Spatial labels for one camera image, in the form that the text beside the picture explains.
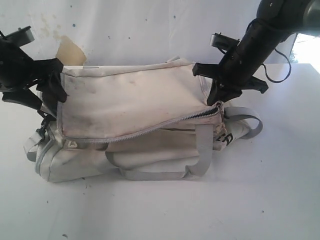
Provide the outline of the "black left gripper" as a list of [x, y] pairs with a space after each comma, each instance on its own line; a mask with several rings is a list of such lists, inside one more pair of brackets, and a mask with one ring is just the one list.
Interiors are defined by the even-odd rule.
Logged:
[[36, 110], [41, 116], [50, 115], [40, 97], [29, 88], [37, 85], [47, 101], [65, 103], [67, 93], [61, 85], [64, 65], [57, 58], [46, 60], [26, 60], [0, 62], [0, 91], [2, 101], [23, 105]]

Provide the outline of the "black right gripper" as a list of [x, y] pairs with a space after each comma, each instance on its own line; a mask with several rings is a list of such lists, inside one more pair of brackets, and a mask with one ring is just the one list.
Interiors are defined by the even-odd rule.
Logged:
[[218, 64], [195, 63], [192, 69], [194, 76], [212, 79], [207, 104], [217, 101], [228, 102], [242, 95], [244, 90], [265, 93], [268, 84], [253, 76], [252, 69], [239, 59], [221, 60]]

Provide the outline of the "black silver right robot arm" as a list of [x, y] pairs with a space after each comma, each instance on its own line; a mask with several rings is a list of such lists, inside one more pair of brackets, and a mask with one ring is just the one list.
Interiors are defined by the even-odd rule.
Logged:
[[254, 73], [293, 34], [320, 34], [318, 0], [262, 0], [241, 40], [213, 34], [210, 44], [223, 58], [218, 64], [196, 63], [192, 69], [194, 76], [212, 79], [207, 105], [238, 98], [244, 90], [265, 93], [267, 83]]

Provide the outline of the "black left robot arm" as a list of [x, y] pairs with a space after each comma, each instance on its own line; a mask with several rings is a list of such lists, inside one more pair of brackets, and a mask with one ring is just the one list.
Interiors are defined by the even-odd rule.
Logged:
[[58, 58], [33, 60], [12, 42], [0, 40], [0, 91], [6, 103], [37, 111], [46, 106], [56, 115], [58, 102], [67, 100], [61, 85], [63, 68]]

